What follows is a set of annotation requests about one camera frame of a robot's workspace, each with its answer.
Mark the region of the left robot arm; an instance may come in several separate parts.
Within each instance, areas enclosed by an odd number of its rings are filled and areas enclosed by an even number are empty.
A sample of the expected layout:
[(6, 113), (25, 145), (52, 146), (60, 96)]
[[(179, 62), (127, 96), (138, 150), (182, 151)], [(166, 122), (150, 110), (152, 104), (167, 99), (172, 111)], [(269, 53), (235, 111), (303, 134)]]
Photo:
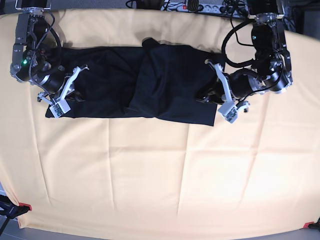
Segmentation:
[[(201, 103), (222, 105), (227, 102), (227, 94), (237, 107), (247, 105), (248, 97), (266, 92), (281, 93), (293, 84), (290, 52), (287, 49), (285, 27), (282, 23), (285, 10), (279, 0), (227, 0), (220, 9), (232, 18), (238, 13), (244, 21), (233, 25), (222, 42), (221, 53), (225, 62), (237, 70), (223, 72), (223, 82), (216, 79), (198, 92), (195, 99)], [(234, 62), (227, 56), (227, 43), (238, 30), (252, 25), (250, 47), (255, 49), (254, 58)]]

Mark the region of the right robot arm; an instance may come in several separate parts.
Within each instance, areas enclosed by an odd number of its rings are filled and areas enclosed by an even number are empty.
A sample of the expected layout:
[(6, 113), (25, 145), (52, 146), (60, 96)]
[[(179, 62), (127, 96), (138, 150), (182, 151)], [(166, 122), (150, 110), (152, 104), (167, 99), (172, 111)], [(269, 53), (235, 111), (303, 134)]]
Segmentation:
[(10, 74), (18, 82), (29, 82), (42, 89), (38, 102), (56, 103), (63, 98), (83, 102), (84, 96), (75, 90), (71, 73), (62, 65), (62, 45), (53, 28), (43, 15), (49, 12), (50, 0), (17, 0), (18, 16), (15, 43), (12, 51)]

